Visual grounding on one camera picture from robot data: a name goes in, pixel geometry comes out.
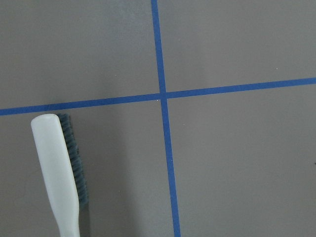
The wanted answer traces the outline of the beige hand brush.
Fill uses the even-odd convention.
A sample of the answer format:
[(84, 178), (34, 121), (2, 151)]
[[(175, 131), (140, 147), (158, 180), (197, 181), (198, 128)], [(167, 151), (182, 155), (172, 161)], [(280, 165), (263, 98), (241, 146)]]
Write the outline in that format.
[(88, 192), (68, 114), (43, 114), (31, 121), (49, 203), (60, 236), (79, 237), (79, 212)]

